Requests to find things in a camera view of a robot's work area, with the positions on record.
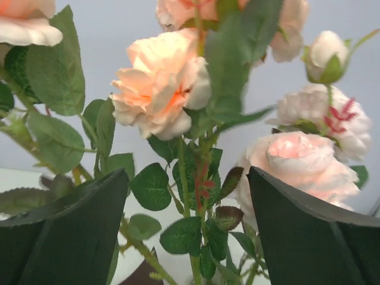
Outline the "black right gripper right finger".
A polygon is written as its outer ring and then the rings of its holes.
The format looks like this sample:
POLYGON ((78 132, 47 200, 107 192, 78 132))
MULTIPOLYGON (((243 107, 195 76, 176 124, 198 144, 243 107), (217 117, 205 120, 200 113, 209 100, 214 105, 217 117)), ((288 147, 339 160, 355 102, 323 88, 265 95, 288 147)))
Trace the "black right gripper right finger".
POLYGON ((247 175, 271 284, 379 284, 379 218, 247 175))

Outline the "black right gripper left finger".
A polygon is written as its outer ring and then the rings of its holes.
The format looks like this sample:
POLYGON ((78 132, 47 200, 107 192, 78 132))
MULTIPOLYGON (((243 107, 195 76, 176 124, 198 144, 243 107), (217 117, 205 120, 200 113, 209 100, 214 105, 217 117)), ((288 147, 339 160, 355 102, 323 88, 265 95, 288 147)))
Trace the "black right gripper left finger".
POLYGON ((1 284, 109 284, 128 181, 118 169, 1 221, 1 284))

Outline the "pale pink flower stem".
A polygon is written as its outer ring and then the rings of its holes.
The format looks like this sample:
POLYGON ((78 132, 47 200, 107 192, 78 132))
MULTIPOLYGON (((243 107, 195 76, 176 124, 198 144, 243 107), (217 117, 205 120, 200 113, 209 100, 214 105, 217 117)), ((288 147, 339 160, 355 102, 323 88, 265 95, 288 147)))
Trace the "pale pink flower stem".
POLYGON ((361 105, 334 86, 355 47, 323 31, 305 50, 309 84, 277 103, 270 124, 280 132, 259 138, 237 161, 340 208, 359 194, 358 174, 347 160, 361 160, 371 143, 372 122, 361 105))

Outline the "tall peach rose stem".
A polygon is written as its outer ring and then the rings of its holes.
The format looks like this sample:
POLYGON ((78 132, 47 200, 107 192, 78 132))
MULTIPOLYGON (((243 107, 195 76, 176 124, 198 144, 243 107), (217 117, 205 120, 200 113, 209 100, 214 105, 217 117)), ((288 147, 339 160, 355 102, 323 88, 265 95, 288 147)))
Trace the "tall peach rose stem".
POLYGON ((211 83, 204 58, 204 31, 184 28, 135 41, 127 49, 130 68, 117 72, 110 96, 113 115, 135 126, 166 165, 151 163, 130 182, 148 211, 174 203, 180 219, 161 233, 170 254, 188 255, 193 284, 216 284, 216 262, 226 257, 227 235, 214 207, 221 200, 222 151, 208 118, 211 83))

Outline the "red wrapping paper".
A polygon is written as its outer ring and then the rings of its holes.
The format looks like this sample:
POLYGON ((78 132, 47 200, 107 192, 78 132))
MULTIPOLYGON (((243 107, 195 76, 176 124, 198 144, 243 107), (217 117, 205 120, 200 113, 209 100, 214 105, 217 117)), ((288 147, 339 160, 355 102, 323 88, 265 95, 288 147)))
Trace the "red wrapping paper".
POLYGON ((155 269, 145 258, 134 248, 129 248, 118 256, 112 284, 164 284, 163 280, 152 279, 152 272, 155 272, 155 269))

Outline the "beige faceted vase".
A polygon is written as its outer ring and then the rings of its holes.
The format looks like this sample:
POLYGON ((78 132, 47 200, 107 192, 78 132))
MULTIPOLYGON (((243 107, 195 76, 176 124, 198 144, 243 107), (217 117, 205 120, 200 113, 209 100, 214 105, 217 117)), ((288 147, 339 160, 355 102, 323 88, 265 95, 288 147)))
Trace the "beige faceted vase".
POLYGON ((219 284, 219 285, 238 285, 243 284, 242 279, 234 270, 227 268, 222 264, 216 264, 216 271, 214 276, 207 280, 204 277, 201 277, 201 284, 219 284))

